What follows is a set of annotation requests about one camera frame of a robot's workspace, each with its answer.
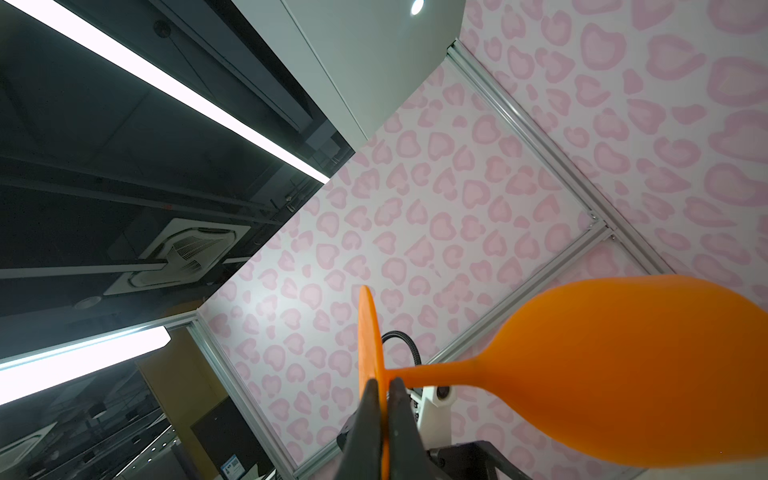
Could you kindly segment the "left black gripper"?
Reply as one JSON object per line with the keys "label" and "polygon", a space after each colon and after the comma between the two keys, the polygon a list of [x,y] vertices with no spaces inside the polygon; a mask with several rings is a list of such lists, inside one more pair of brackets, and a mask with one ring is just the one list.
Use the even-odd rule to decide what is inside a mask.
{"label": "left black gripper", "polygon": [[426,450],[437,479],[531,479],[487,441]]}

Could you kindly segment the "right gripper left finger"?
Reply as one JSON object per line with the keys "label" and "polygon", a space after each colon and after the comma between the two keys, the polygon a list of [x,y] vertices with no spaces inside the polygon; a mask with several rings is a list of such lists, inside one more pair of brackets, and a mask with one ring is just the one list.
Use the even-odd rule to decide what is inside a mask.
{"label": "right gripper left finger", "polygon": [[375,379],[366,382],[348,432],[335,480],[379,480],[382,468],[382,408]]}

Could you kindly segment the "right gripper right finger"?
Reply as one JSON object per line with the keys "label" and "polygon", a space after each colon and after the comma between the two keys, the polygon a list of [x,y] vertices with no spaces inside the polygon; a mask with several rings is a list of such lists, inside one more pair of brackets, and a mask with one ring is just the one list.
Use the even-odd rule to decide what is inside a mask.
{"label": "right gripper right finger", "polygon": [[435,480],[431,462],[410,406],[410,396],[402,379],[390,381],[388,393],[389,478],[392,480]]}

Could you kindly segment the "orange wine glass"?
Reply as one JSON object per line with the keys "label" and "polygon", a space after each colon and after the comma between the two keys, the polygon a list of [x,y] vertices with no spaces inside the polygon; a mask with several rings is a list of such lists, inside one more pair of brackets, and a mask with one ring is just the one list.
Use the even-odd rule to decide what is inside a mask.
{"label": "orange wine glass", "polygon": [[706,280],[561,285],[520,307],[477,356],[395,370],[363,289],[358,338],[363,389],[480,388],[601,460],[663,468],[767,453],[767,314]]}

